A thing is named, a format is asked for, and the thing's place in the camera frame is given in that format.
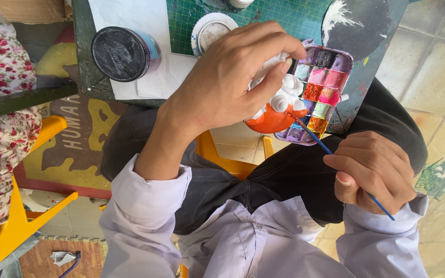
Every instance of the black pants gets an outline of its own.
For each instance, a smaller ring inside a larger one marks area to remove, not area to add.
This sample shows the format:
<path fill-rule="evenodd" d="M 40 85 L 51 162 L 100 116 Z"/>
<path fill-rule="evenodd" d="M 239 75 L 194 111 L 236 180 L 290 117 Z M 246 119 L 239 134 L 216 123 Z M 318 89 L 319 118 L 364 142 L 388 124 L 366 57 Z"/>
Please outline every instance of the black pants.
<path fill-rule="evenodd" d="M 104 143 L 101 173 L 113 180 L 126 163 L 142 151 L 152 131 L 157 109 L 129 106 Z M 331 135 L 323 142 L 335 151 L 349 134 L 375 131 L 397 143 L 419 173 L 427 159 L 422 134 L 405 109 L 374 79 L 351 128 L 344 135 Z M 318 145 L 290 144 L 259 165 L 246 180 L 239 180 L 218 165 L 195 154 L 195 141 L 186 149 L 182 164 L 192 168 L 186 198 L 176 211 L 176 234 L 199 228 L 226 200 L 242 203 L 252 213 L 272 201 L 300 195 L 311 217 L 320 225 L 341 223 L 343 203 L 334 195 L 336 170 L 322 161 Z"/>

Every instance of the white paint splatter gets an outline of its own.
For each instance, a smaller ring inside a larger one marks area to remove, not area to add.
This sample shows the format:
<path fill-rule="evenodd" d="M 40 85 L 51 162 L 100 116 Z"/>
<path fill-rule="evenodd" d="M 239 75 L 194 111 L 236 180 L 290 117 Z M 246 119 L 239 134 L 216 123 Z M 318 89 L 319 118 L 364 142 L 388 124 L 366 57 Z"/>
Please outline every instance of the white paint splatter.
<path fill-rule="evenodd" d="M 324 40 L 322 44 L 326 47 L 329 41 L 329 32 L 334 28 L 337 23 L 347 25 L 359 25 L 363 26 L 361 22 L 355 22 L 345 16 L 346 13 L 351 13 L 349 10 L 345 9 L 346 4 L 343 1 L 333 1 L 329 6 L 329 9 L 325 13 L 324 22 L 322 24 L 322 29 L 324 30 Z"/>

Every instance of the person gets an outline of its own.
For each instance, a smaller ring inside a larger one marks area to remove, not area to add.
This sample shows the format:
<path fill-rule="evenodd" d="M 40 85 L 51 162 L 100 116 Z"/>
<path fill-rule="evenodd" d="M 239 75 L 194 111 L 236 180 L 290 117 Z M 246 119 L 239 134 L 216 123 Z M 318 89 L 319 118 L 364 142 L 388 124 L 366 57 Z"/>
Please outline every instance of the person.
<path fill-rule="evenodd" d="M 291 59 L 247 85 L 282 51 L 306 57 L 276 22 L 234 29 L 159 109 L 130 106 L 113 126 L 101 164 L 113 195 L 99 220 L 102 277 L 173 277 L 180 261 L 190 278 L 427 277 L 416 225 L 428 197 L 411 186 L 427 150 L 377 79 L 349 131 L 323 140 L 334 155 L 290 144 L 239 180 L 195 154 L 196 136 L 252 117 L 281 87 Z M 342 221 L 337 262 L 311 243 Z"/>

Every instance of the green cutting mat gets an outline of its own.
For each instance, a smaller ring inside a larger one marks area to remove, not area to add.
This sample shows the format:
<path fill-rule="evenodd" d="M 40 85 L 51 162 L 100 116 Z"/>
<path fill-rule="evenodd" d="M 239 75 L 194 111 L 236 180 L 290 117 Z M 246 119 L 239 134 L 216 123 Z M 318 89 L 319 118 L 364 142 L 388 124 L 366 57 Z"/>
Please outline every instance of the green cutting mat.
<path fill-rule="evenodd" d="M 312 38 L 322 45 L 320 30 L 325 11 L 332 0 L 255 0 L 240 13 L 231 13 L 238 26 L 251 22 L 275 20 L 288 32 L 300 39 Z M 193 26 L 207 12 L 195 0 L 166 0 L 168 5 L 171 51 L 191 54 L 190 37 Z"/>

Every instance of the green paint stain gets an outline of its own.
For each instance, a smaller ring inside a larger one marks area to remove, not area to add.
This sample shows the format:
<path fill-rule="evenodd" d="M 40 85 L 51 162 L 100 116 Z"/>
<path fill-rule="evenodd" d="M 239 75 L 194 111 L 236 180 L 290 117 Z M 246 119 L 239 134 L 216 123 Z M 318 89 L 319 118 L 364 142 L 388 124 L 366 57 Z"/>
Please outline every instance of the green paint stain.
<path fill-rule="evenodd" d="M 425 190 L 427 195 L 434 196 L 434 199 L 439 201 L 445 194 L 445 161 L 441 158 L 423 169 L 415 188 Z"/>

